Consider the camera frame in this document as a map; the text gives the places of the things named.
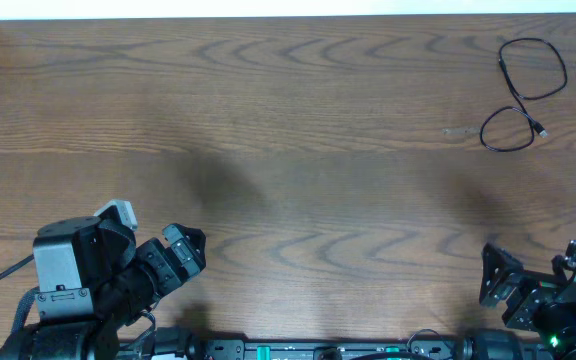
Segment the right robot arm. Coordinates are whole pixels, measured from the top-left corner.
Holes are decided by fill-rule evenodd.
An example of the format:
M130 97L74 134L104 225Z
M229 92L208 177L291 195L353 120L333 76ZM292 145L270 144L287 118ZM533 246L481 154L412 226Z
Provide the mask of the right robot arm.
M482 250L479 303L506 303L509 329L535 332L554 359L576 359L576 239L552 259L550 274L530 271L506 250Z

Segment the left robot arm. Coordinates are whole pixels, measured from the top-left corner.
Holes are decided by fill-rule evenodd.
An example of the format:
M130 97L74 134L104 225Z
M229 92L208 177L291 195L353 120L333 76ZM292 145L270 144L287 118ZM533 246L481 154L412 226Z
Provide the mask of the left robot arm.
M19 303L0 359L113 359L118 331L149 317L159 301L206 266L202 230L172 223L137 244L110 216L41 228L33 242L38 287Z

